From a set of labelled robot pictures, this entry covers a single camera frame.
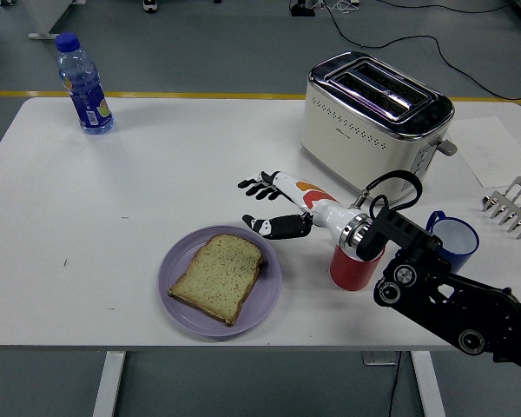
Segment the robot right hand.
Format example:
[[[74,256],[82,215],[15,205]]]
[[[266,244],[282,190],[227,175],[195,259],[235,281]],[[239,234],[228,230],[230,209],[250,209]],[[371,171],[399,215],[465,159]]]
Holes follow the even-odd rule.
[[[258,200],[284,196],[301,210],[299,214],[267,220],[242,216],[254,232],[269,240],[305,237],[317,226],[329,230],[335,244],[343,247],[353,232],[368,222],[368,215],[360,209],[346,208],[321,188],[282,171],[262,171],[255,178],[239,182],[238,187]]]

